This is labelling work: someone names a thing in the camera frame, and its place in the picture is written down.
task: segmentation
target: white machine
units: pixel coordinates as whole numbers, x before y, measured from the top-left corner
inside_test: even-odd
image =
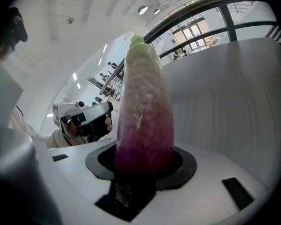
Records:
[[[54,124],[61,129],[67,139],[77,139],[80,144],[98,141],[109,133],[106,129],[106,115],[111,117],[113,106],[111,102],[99,103],[88,107],[83,101],[76,103],[53,104]],[[72,121],[79,131],[73,136],[67,128]]]

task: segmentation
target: ceiling light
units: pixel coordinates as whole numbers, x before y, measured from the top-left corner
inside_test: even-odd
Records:
[[[141,7],[139,8],[139,15],[144,14],[147,10],[148,10],[148,7],[146,7],[146,6],[141,6]]]
[[[73,78],[74,78],[74,81],[76,81],[77,80],[77,76],[76,76],[76,73],[73,73]]]
[[[160,9],[159,8],[156,8],[155,10],[154,10],[154,14],[158,14],[160,12]]]
[[[105,52],[106,47],[107,47],[107,44],[105,44],[105,46],[104,46],[104,48],[103,48],[103,52]]]

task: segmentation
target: glass railing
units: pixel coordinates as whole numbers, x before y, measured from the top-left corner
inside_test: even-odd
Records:
[[[189,51],[188,54],[193,52],[193,50],[195,49],[197,49],[196,51],[201,51],[213,46],[216,42],[219,41],[220,38],[223,37],[227,40],[226,42],[237,41],[237,37],[238,37],[237,34],[239,30],[248,27],[268,26],[269,32],[265,34],[264,37],[271,37],[274,38],[276,41],[279,41],[279,39],[281,39],[281,30],[276,20],[273,21],[273,19],[270,19],[269,21],[252,21],[252,22],[249,21],[249,22],[236,23],[236,24],[233,22],[229,10],[231,6],[235,5],[235,7],[240,8],[239,6],[239,4],[241,4],[240,2],[251,2],[251,4],[253,5],[253,2],[255,1],[264,1],[264,0],[199,0],[189,6],[186,6],[178,10],[177,12],[173,13],[171,16],[167,17],[159,25],[153,28],[144,37],[144,40],[148,44],[151,43],[156,44],[155,39],[160,37],[165,32],[170,31],[175,26],[179,27],[178,25],[183,24],[184,21],[186,21],[186,24],[191,22],[189,20],[189,18],[191,17],[195,17],[196,19],[199,19],[202,17],[201,14],[202,13],[204,14],[205,11],[217,8],[219,9],[222,15],[224,26],[221,28],[210,30],[208,32],[204,32],[204,33],[200,32],[198,34],[194,34],[194,36],[189,35],[185,41],[179,42],[177,46],[168,49],[167,51],[164,51],[160,54],[160,58],[162,59],[163,64],[172,62],[175,58],[174,55],[177,52],[180,53],[181,50],[185,50],[186,52]],[[105,85],[100,90],[100,94],[103,94],[104,90],[107,88],[107,86],[115,77],[121,77],[121,79],[123,79],[123,77],[121,76],[121,74],[123,73],[123,68],[124,68],[124,59],[115,69],[115,71],[110,76],[110,78],[106,81]]]

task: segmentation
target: black rectangle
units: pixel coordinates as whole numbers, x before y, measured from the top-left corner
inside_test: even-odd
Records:
[[[53,156],[52,158],[53,158],[54,162],[57,162],[57,161],[62,160],[64,158],[68,158],[68,156],[66,154],[60,154],[60,155],[57,155],[57,156]]]
[[[244,209],[251,202],[254,201],[252,196],[245,190],[245,188],[240,184],[236,178],[229,178],[222,180],[225,188],[230,193],[233,201],[239,208],[239,210]]]

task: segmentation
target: window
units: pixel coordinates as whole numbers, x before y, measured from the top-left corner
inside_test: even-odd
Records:
[[[197,42],[198,42],[198,44],[199,44],[199,47],[205,46],[205,43],[204,43],[204,40],[203,40],[203,39],[200,39],[200,40],[198,40]]]
[[[209,26],[205,20],[198,22],[197,25],[199,26],[202,33],[206,33],[210,31]]]
[[[184,47],[184,49],[185,49],[188,53],[191,53],[191,52],[192,52],[192,49],[191,49],[191,47],[190,47],[189,45],[186,45],[186,46]]]
[[[187,39],[193,38],[191,31],[187,28],[183,30],[184,34],[186,35]]]
[[[182,31],[179,31],[179,32],[176,32],[174,34],[175,36],[175,39],[179,42],[179,43],[183,43],[186,41],[186,38],[185,36],[183,35],[183,32]]]
[[[188,6],[188,5],[193,4],[194,2],[195,2],[194,0],[191,0],[191,1],[189,1],[189,2],[186,2],[185,5]]]
[[[197,43],[196,42],[191,43],[191,48],[192,48],[192,50],[198,48]]]
[[[174,31],[176,31],[176,30],[178,30],[178,29],[179,29],[179,27],[176,25],[176,26],[172,27],[172,28],[170,29],[170,31],[171,31],[171,32],[174,32]]]
[[[194,19],[199,19],[200,17],[203,17],[203,14],[202,14],[202,13],[199,13],[199,14],[193,16],[193,17],[194,17]]]
[[[188,24],[188,23],[191,23],[193,20],[194,20],[193,17],[190,17],[190,18],[184,20],[183,22],[178,23],[178,26],[179,26],[179,27],[183,27],[184,25],[186,25],[186,24]]]
[[[198,36],[198,35],[201,34],[197,25],[191,26],[191,29],[192,29],[192,32],[194,33],[195,36]]]
[[[175,12],[178,12],[179,10],[183,9],[185,7],[185,5],[181,5],[179,7],[177,7],[176,9],[174,9],[173,11],[169,12],[170,15],[173,15]]]

